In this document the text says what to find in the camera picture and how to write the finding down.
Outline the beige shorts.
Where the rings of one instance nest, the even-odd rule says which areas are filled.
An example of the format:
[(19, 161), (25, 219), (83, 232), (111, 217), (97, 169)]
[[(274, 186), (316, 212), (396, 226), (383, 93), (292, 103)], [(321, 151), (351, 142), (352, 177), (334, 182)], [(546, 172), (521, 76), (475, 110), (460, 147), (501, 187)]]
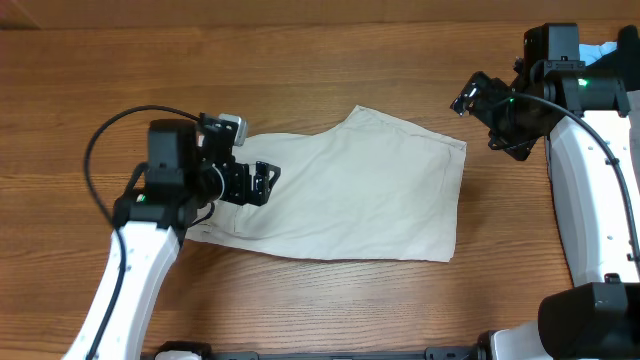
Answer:
[(218, 202), (187, 237), (297, 259), (448, 262), (466, 148), (363, 106), (316, 135), (255, 135), (234, 155), (280, 167), (268, 202)]

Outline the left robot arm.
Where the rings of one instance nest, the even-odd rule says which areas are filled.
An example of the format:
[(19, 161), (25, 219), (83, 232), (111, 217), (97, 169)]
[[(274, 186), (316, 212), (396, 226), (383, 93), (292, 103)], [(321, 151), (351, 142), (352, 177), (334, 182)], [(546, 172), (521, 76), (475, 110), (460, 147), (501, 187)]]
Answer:
[(90, 163), (107, 127), (134, 114), (127, 109), (92, 135), (83, 158), (89, 193), (112, 229), (100, 284), (68, 359), (137, 359), (159, 290), (182, 249), (187, 231), (215, 211), (218, 201), (262, 206), (278, 181), (279, 167), (236, 161), (247, 123), (228, 114), (193, 115), (164, 107), (167, 118), (149, 124), (148, 159), (139, 163), (113, 208), (93, 184)]

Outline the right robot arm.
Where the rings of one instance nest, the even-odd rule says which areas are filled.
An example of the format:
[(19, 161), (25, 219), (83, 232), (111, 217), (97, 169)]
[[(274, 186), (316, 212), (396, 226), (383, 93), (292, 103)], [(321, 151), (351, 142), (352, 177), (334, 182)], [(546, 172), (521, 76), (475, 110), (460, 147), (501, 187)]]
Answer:
[(545, 143), (554, 212), (572, 278), (534, 320), (482, 334), (470, 359), (635, 359), (639, 355), (639, 188), (623, 79), (580, 56), (574, 23), (524, 35), (505, 83), (474, 73), (452, 109), (489, 130), (489, 147), (527, 159)]

